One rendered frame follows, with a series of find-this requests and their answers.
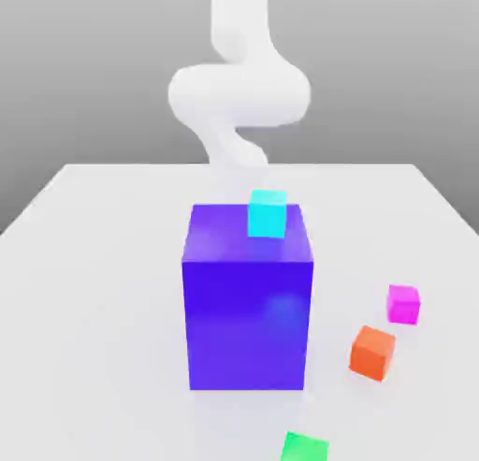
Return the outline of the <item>small cyan cube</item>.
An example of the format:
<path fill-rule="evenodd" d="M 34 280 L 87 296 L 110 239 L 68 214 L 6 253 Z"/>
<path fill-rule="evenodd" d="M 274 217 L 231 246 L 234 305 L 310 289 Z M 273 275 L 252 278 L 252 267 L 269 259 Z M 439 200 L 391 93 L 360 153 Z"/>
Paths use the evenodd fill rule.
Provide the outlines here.
<path fill-rule="evenodd" d="M 248 203 L 248 236 L 284 238 L 287 196 L 285 191 L 254 189 Z"/>

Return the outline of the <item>small magenta cube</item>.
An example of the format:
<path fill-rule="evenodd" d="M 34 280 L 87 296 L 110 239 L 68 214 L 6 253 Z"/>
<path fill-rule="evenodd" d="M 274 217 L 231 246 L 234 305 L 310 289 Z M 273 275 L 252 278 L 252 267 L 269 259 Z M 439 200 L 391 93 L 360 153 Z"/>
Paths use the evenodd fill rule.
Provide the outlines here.
<path fill-rule="evenodd" d="M 387 320 L 394 324 L 417 325 L 421 300 L 413 286 L 390 284 L 386 298 Z"/>

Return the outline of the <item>small orange cube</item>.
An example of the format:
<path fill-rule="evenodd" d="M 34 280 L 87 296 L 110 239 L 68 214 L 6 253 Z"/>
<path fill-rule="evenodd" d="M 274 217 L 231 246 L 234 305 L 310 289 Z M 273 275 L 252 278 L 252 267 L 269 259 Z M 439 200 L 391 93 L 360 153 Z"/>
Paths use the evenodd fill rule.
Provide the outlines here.
<path fill-rule="evenodd" d="M 395 346 L 395 336 L 364 325 L 353 342 L 349 368 L 357 374 L 381 382 L 388 371 Z"/>

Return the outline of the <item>small green cube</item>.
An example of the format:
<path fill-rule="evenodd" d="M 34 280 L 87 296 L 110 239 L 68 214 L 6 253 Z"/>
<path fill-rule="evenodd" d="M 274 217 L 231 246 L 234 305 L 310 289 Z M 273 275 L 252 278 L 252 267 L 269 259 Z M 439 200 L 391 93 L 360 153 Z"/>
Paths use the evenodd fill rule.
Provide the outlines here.
<path fill-rule="evenodd" d="M 288 431 L 280 461 L 327 461 L 329 442 Z"/>

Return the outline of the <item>large purple box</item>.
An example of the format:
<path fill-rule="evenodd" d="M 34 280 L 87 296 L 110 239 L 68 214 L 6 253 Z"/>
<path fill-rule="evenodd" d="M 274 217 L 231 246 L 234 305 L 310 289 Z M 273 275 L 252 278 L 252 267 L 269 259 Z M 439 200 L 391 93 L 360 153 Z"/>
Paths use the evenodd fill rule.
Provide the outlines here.
<path fill-rule="evenodd" d="M 304 386 L 313 256 L 302 212 L 251 238 L 244 205 L 195 204 L 181 259 L 193 390 Z"/>

